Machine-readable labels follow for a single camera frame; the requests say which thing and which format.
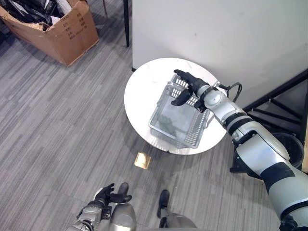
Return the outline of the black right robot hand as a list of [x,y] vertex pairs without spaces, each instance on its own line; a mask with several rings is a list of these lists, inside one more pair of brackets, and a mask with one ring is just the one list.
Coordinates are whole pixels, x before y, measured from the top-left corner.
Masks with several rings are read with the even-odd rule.
[[196,78],[191,75],[189,72],[184,72],[182,70],[176,69],[174,70],[181,80],[185,81],[188,84],[188,88],[183,90],[181,94],[171,102],[173,106],[182,106],[184,105],[193,93],[197,96],[198,90],[203,86],[209,86],[208,83],[204,82],[200,78]]

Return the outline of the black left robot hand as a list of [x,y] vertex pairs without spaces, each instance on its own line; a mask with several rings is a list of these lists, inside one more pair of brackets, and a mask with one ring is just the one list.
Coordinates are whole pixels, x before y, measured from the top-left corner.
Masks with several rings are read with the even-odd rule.
[[104,206],[108,206],[110,203],[127,203],[132,199],[131,195],[128,195],[129,185],[126,182],[123,182],[117,193],[113,193],[114,191],[114,183],[99,189],[95,196],[95,201],[100,201],[104,204]]

